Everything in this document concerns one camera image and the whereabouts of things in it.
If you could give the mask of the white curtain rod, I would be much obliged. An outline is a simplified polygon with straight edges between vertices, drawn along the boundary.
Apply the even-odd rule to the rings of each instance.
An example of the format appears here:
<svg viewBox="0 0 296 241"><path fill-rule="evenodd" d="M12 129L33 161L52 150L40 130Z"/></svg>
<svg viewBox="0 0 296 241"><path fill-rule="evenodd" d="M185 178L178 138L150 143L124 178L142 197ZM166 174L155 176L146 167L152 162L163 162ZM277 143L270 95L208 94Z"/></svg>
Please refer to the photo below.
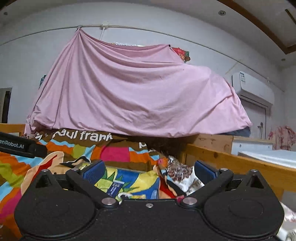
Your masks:
<svg viewBox="0 0 296 241"><path fill-rule="evenodd" d="M111 29L111 28L116 28L116 29L129 29L129 30L137 30L137 31L151 32L151 33L156 33L156 34L161 34L161 35L169 36L169 37L172 37L172 38L176 38L176 39L179 39L179 40L182 40L182 41L186 41L186 42L189 42L189 43L198 45L200 47L209 49L211 51L214 51L214 52L216 52L216 53L218 53L220 55L223 55L223 56L225 56L225 57L227 57L227 58L235 61L236 63L239 63L239 64L241 64L241 65L249 68L250 70L252 70L256 74L258 74L262 78L264 78L268 83L273 84L276 88L278 88L282 92L285 92L285 90L283 88L281 88L279 85L277 85L275 82L271 81L268 77L264 77L262 74L260 74L259 72L257 72L253 68L248 67L246 64L244 64L242 62L242 60L238 60L238 59L236 59L234 57L231 57L231 56L229 56L229 55L227 55L225 53L222 53L221 51L218 51L218 50L216 50L214 48L208 47L206 45L200 44L198 42L195 42L195 41L192 41L192 40L189 40L189 39L186 39L186 38L182 38L182 37L179 37L179 36L176 36L176 35L173 35L173 34L168 34L168 33L160 32L160 31L156 31L156 30L139 28L139 27L133 27L133 26L110 25L110 24L104 25L104 24L101 24L101 25L75 25L75 26L69 26L69 27L51 28L51 29L45 29L45 30L41 30L41 31L37 31L37 32L32 32L32 33L29 33L29 34L25 34L25 35L22 35L22 36L19 36L19 37L10 39L10 40L5 41L5 42L1 42L1 46L5 45L5 44L8 44L8 43L10 43L12 41L15 41L15 40L18 40L18 39L22 39L22 38L25 38L25 37L29 37L29 36L32 36L32 35L36 35L36 34L41 34L41 33L46 33L46 32L51 32L51 31L58 31L58 30L69 30L69 29L79 30L81 28L100 28L101 29L101 37L103 36L103 33L104 33L105 30Z"/></svg>

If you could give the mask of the white wall air conditioner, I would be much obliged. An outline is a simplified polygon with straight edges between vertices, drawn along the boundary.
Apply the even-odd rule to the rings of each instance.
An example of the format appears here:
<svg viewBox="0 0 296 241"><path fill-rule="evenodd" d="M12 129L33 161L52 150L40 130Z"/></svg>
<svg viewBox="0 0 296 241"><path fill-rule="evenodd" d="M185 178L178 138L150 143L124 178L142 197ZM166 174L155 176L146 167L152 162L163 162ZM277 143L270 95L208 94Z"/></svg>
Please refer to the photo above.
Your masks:
<svg viewBox="0 0 296 241"><path fill-rule="evenodd" d="M270 109L274 105L273 90L243 71L232 75L231 84L236 94L245 101L265 109Z"/></svg>

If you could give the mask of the white floral patterned cloth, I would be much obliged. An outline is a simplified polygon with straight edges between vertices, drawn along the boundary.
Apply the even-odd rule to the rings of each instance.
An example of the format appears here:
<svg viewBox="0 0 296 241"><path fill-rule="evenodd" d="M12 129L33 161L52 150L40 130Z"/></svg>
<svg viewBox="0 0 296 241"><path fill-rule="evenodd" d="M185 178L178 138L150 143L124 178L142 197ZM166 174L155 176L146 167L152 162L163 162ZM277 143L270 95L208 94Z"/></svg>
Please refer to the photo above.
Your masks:
<svg viewBox="0 0 296 241"><path fill-rule="evenodd" d="M195 167L182 164L173 156L168 156L165 168L160 168L161 174L166 178L167 185L174 192L181 190L184 192L184 196L192 194L214 179L212 174L207 176L197 173L203 170L200 165ZM285 216L277 236L280 240L295 240L295 212L283 203L281 206Z"/></svg>

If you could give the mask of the white cabinet top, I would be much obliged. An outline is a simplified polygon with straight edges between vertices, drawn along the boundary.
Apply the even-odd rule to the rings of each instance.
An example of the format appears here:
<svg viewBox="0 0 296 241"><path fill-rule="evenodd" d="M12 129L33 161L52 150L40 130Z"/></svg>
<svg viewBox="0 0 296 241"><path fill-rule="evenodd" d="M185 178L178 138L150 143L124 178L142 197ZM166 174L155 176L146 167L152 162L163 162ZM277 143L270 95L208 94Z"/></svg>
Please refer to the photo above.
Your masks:
<svg viewBox="0 0 296 241"><path fill-rule="evenodd" d="M231 154L295 169L295 152L274 150L268 140L234 136Z"/></svg>

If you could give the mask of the pink draped sheet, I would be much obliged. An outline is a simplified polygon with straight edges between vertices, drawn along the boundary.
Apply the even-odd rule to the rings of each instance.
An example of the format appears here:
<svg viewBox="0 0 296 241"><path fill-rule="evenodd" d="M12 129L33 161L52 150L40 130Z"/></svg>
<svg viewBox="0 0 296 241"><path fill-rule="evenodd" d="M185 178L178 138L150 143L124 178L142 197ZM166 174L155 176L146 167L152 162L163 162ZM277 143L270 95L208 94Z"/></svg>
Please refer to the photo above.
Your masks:
<svg viewBox="0 0 296 241"><path fill-rule="evenodd" d="M27 134L69 128L178 138L252 125L233 87L169 45L121 46L78 30L43 81Z"/></svg>

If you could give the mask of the colourful Paul Frank blanket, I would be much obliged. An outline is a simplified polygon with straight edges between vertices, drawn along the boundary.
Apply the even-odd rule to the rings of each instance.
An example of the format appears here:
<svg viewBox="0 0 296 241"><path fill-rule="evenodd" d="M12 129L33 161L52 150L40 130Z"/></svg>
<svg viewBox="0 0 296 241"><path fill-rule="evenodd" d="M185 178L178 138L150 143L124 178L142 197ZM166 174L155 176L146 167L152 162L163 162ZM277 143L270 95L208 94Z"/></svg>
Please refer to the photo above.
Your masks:
<svg viewBox="0 0 296 241"><path fill-rule="evenodd" d="M141 138L60 129L37 133L33 140L46 146L45 158L1 153L1 240L21 238L14 210L37 174L45 168L65 174L71 166L85 166L82 157L90 162L104 161L107 170L103 183L123 180L121 192L131 198L148 198L149 191L157 191L159 198L172 197L163 192L165 182L156 172L158 164L167 163L167 158Z"/></svg>

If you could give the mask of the floral hanging garment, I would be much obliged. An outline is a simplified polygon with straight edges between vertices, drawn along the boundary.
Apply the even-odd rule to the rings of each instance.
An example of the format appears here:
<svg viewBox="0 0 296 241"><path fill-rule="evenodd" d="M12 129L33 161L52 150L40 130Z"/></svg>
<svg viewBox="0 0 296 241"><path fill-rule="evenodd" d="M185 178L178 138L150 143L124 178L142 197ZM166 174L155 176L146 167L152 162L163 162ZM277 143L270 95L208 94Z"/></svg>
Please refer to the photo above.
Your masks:
<svg viewBox="0 0 296 241"><path fill-rule="evenodd" d="M268 139L273 142L274 150L290 151L295 144L295 132L289 126L279 126L269 133Z"/></svg>

